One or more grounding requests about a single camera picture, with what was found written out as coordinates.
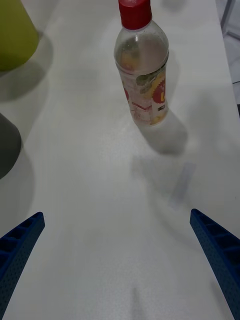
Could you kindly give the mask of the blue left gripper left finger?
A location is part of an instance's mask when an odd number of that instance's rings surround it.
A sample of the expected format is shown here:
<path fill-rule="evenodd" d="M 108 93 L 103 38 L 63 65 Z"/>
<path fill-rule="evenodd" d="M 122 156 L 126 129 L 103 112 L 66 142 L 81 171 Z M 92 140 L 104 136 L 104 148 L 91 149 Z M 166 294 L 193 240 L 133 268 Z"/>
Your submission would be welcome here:
<path fill-rule="evenodd" d="M 44 228 L 44 215 L 37 212 L 0 239 L 0 319 Z"/>

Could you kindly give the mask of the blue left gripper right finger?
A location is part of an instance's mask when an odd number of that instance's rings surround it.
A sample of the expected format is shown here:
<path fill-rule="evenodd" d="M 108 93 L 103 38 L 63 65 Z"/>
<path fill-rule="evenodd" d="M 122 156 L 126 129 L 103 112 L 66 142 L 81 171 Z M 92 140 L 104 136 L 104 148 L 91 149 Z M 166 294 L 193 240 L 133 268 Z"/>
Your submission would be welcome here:
<path fill-rule="evenodd" d="M 195 208 L 189 223 L 233 318 L 240 319 L 240 239 Z"/>

